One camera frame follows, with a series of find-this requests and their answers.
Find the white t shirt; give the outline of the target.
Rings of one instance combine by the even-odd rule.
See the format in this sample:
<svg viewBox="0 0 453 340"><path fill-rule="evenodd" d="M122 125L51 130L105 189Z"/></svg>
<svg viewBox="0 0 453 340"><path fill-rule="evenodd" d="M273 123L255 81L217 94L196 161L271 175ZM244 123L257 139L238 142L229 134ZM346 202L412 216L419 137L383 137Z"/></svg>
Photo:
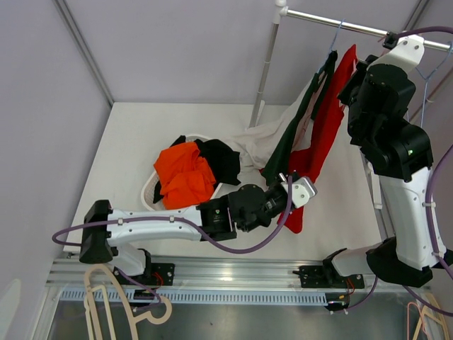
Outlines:
<svg viewBox="0 0 453 340"><path fill-rule="evenodd" d="M296 117L297 111L302 104L302 99L308 93L309 87L305 86L297 100L287 107L277 120L260 124L247 129L241 134L223 139L225 144L240 153L241 168L264 168L283 133L289 127L292 119ZM296 129L294 141L292 142L292 151L306 149L311 144L310 139L314 125L311 114L314 111L314 106L320 93L318 90L309 96L308 108L303 110L302 119Z"/></svg>

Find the dark green t shirt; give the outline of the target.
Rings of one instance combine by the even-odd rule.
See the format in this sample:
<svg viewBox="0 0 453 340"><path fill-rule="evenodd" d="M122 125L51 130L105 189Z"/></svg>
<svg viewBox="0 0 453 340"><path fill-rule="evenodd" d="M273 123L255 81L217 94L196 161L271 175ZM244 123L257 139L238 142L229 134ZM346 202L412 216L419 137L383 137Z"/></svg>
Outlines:
<svg viewBox="0 0 453 340"><path fill-rule="evenodd" d="M336 51L332 51L328 54L325 63L313 76L308 89L302 97L301 103L297 105L297 112L295 116L290 120L289 125L280 138L269 161L261 171L261 175L265 179L267 186L270 186L275 181L279 173L287 173L289 156L293 148L299 124L308 113L309 104L312 99L314 99L315 106L317 106L317 102L319 100L315 98L315 95L317 94L318 97L321 98L325 96L328 86L333 78L337 59L338 53Z"/></svg>

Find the hangers pile bottom right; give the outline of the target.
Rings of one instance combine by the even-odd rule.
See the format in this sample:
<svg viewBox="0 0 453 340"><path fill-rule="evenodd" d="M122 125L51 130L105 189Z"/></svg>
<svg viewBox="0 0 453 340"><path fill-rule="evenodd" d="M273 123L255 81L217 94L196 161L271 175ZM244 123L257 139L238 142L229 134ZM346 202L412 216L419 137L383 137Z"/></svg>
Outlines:
<svg viewBox="0 0 453 340"><path fill-rule="evenodd" d="M451 339L446 319L440 313L422 305L406 305L406 339Z"/></svg>

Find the red t shirt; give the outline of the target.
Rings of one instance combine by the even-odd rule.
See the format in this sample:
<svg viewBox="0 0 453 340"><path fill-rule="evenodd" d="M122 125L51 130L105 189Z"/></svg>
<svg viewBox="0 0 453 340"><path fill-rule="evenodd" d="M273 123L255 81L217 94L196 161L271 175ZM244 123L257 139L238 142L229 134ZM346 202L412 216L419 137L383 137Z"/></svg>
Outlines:
<svg viewBox="0 0 453 340"><path fill-rule="evenodd" d="M355 71L357 62L357 46L352 45L343 55L340 64L335 66L325 96L318 97L317 106L314 106L310 146L291 151L287 173L297 172L300 176L308 176L313 182L319 177L344 117L344 107L337 96Z"/></svg>

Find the black t shirt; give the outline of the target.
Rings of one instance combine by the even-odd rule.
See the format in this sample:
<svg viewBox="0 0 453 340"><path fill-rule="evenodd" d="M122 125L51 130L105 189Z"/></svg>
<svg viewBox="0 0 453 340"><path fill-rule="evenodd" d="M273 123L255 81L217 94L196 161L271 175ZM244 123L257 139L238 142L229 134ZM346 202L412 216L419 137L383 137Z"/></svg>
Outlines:
<svg viewBox="0 0 453 340"><path fill-rule="evenodd" d="M240 180L238 180L238 175L241 170L240 153L231 149L227 144L225 145L226 150L224 155L218 158L216 167L220 172L219 184L225 183L237 186L240 184Z"/></svg>

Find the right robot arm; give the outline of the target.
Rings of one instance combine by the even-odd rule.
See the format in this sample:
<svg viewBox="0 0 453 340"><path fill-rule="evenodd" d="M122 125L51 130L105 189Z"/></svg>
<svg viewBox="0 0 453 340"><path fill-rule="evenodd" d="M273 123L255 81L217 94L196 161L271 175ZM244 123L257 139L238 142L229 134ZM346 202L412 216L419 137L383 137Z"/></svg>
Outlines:
<svg viewBox="0 0 453 340"><path fill-rule="evenodd" d="M325 258L322 278L329 286L339 286L348 276L374 274L387 283L420 288L432 280L433 269L452 265L452 251L443 246L426 200L433 163L430 139L404 118L415 90L402 67L370 55L358 62L338 95L348 107L350 143L379 178L394 235Z"/></svg>

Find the orange t shirt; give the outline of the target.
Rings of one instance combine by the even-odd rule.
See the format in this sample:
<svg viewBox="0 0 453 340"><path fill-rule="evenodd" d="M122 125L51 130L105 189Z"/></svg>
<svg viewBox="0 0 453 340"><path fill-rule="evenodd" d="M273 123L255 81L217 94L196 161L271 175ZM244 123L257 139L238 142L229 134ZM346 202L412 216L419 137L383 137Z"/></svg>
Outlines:
<svg viewBox="0 0 453 340"><path fill-rule="evenodd" d="M214 193L216 179L195 142L177 144L161 151L154 169L167 210L206 202Z"/></svg>

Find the beige hanger on floor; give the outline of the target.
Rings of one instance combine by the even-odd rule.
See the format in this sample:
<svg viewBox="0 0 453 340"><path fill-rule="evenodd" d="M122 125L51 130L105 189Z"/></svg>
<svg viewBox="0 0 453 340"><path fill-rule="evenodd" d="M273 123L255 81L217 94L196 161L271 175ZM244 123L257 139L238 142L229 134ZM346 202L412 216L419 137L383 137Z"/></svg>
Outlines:
<svg viewBox="0 0 453 340"><path fill-rule="evenodd" d="M93 285L91 283L91 276L98 271L107 276L108 282L111 283L113 288L115 289L115 292L120 299L120 305L125 312L132 339L139 338L137 325L140 322L146 321L153 325L160 325L166 323L170 319L170 316L173 312L173 306L171 301L167 297L161 297L160 295L157 296L158 302L160 304L163 304L165 307L165 313L162 316L154 316L150 311L149 305L143 312L139 312L137 307L131 307L129 298L127 297L122 286L115 278L115 275L110 271L110 269L106 265L95 264L90 266L84 273L84 308L89 339L103 339L103 331L101 328L98 308L95 300L95 293L98 291L101 292L101 301L104 306L110 339L117 338L107 288L103 284Z"/></svg>

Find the light blue wire hanger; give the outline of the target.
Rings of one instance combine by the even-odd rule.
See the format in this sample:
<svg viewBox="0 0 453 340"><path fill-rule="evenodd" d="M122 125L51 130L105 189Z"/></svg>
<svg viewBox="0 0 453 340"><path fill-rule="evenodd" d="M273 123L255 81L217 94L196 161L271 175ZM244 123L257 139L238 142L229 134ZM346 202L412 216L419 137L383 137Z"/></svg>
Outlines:
<svg viewBox="0 0 453 340"><path fill-rule="evenodd" d="M422 127L436 96L452 81L452 41L447 43L446 52L428 50L412 72L411 79L417 90L406 117L410 123Z"/></svg>

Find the metal clothes rack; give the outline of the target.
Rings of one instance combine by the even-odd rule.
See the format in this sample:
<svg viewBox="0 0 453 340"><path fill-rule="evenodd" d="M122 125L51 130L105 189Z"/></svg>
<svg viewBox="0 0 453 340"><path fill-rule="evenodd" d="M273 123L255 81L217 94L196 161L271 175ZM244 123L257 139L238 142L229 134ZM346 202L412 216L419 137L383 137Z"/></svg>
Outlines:
<svg viewBox="0 0 453 340"><path fill-rule="evenodd" d="M274 62L273 56L276 53L275 44L279 27L279 23L274 23L271 30L257 101L253 107L249 128L277 120L283 111L289 107L267 105L262 99L268 71L270 65ZM305 86L309 85L305 84L298 87L298 97ZM347 134L348 110L345 106L343 107L344 117L340 128L323 164L321 173L314 182L318 194L315 199L305 206L305 210L317 211L323 208L334 210L337 208L340 211L357 209L363 212L374 209L367 182L367 167L362 162L359 149L350 145L350 137ZM265 179L260 175L259 171L260 169L254 167L246 167L243 168L243 176L245 179L255 181L260 186L265 187Z"/></svg>

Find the aluminium mounting rail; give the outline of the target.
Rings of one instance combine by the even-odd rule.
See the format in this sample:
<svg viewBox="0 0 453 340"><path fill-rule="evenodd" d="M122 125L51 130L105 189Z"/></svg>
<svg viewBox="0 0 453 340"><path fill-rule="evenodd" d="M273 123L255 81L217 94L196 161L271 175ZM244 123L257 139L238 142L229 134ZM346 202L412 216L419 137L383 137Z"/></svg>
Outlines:
<svg viewBox="0 0 453 340"><path fill-rule="evenodd" d="M321 287L320 261L266 259L226 259L179 256L153 256L151 265L164 283L157 281L157 293L173 304L236 305L327 305L328 298L346 293L346 283ZM53 261L46 288L59 289L60 299L82 300L84 274L91 265L79 262L73 254ZM355 274L352 303L370 291L374 276ZM371 298L378 295L412 299L398 285L379 281Z"/></svg>

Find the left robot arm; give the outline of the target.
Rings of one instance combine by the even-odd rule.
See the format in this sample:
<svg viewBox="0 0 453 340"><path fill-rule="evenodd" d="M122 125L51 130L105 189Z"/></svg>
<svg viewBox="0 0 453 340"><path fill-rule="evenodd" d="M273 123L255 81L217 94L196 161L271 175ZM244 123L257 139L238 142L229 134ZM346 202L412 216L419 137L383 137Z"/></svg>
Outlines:
<svg viewBox="0 0 453 340"><path fill-rule="evenodd" d="M199 205L155 212L124 212L108 200L97 200L86 213L79 260L83 264L112 264L135 283L151 279L150 255L133 247L142 240L181 239L209 242L222 251L241 254L223 243L267 227L279 214L288 216L294 207L291 183L273 184L267 191L253 184Z"/></svg>

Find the white perforated plastic basket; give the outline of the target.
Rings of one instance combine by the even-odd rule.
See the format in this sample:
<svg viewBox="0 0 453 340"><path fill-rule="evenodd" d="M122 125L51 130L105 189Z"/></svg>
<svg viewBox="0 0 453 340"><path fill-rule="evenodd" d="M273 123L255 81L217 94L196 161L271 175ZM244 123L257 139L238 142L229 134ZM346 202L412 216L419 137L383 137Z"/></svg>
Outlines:
<svg viewBox="0 0 453 340"><path fill-rule="evenodd" d="M218 187L220 172L217 167L218 158L224 155L227 146L220 140L211 139L206 140L200 137L189 138L185 135L181 135L170 147L185 143L185 142L195 142L200 150L200 156L204 157L216 179L216 184L214 185L214 193ZM162 210L166 209L163 204L163 196L160 194L161 183L159 177L154 170L153 174L144 185L142 189L142 202L150 210Z"/></svg>

